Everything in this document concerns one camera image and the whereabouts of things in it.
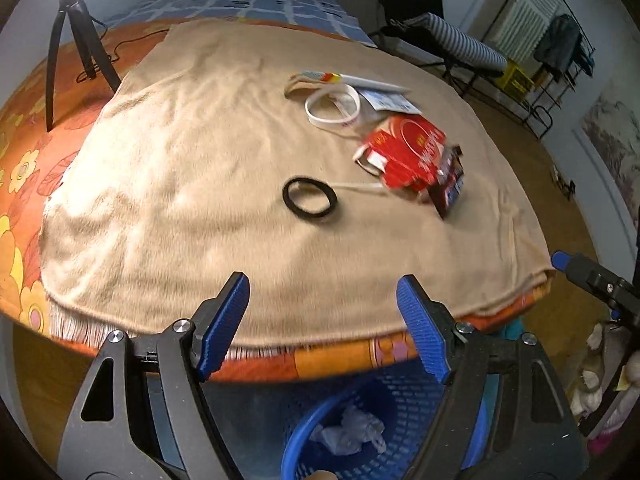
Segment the red cardboard package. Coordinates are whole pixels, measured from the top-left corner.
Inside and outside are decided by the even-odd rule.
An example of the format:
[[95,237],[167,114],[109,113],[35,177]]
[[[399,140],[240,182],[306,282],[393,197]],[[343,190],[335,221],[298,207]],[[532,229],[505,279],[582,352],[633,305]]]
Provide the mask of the red cardboard package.
[[395,114],[371,132],[353,156],[391,190],[410,190],[431,200],[444,217],[462,188],[459,146],[420,115]]

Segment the plastic bag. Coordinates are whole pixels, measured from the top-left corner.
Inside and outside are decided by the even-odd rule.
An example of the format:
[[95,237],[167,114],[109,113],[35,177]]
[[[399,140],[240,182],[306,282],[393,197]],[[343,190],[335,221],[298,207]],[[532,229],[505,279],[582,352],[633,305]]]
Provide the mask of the plastic bag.
[[342,425],[323,428],[318,425],[309,436],[309,440],[321,442],[336,456],[352,455],[362,450],[362,444],[372,443],[378,453],[386,451],[386,442],[382,438],[385,425],[370,413],[361,412],[353,404],[347,406],[342,414]]

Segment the blue laundry basket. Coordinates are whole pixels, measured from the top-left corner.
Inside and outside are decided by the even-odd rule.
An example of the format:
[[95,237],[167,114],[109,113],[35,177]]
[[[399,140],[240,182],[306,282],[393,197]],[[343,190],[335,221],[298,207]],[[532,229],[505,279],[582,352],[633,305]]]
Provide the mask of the blue laundry basket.
[[[413,461],[438,409],[444,387],[427,374],[419,360],[379,370],[312,409],[293,431],[282,457],[282,480],[301,480],[315,471],[333,472],[344,480],[399,480]],[[372,413],[385,425],[386,451],[378,454],[370,442],[350,456],[334,456],[323,444],[310,441],[318,425],[338,426],[344,409]],[[488,435],[484,401],[463,468],[478,462]]]

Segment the black hair tie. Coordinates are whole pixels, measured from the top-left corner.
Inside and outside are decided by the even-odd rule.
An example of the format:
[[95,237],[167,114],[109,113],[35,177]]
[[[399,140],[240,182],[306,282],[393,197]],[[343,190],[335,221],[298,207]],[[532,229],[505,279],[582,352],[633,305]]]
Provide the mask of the black hair tie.
[[[290,195],[290,188],[294,184],[308,184],[310,186],[319,189],[326,199],[329,201],[329,205],[322,209],[322,211],[311,212],[305,209],[302,209],[300,206],[296,205],[293,202],[293,199]],[[320,218],[324,218],[325,216],[331,214],[336,207],[338,207],[338,196],[335,194],[335,191],[325,182],[321,182],[320,180],[316,180],[309,176],[295,176],[286,181],[285,185],[282,187],[282,200],[284,201],[285,206],[298,218],[302,218],[303,220],[318,220]]]

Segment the yellow flower pattern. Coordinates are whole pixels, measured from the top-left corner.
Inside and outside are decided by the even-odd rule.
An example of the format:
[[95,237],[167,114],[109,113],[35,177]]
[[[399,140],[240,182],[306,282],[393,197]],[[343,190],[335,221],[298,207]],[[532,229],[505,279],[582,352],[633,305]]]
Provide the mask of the yellow flower pattern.
[[18,91],[31,90],[37,84],[42,83],[44,85],[44,70],[43,69],[35,69],[27,79],[25,79],[20,86],[18,86]]
[[41,334],[49,333],[49,305],[42,283],[33,282],[31,288],[26,286],[20,294],[20,322]]
[[0,217],[0,306],[12,317],[19,315],[20,289],[22,288],[22,254],[15,246],[10,230],[9,217]]
[[15,165],[11,172],[11,182],[9,183],[9,193],[18,192],[30,177],[31,173],[36,169],[36,157],[38,156],[38,150],[32,152],[26,152],[20,162]]
[[0,158],[4,156],[9,148],[9,143],[14,138],[15,129],[20,126],[23,118],[23,115],[11,114],[0,121]]
[[37,115],[41,111],[43,111],[45,102],[46,102],[46,99],[43,94],[42,97],[35,102],[35,104],[33,105],[33,108],[31,108],[31,110],[29,111],[29,115]]

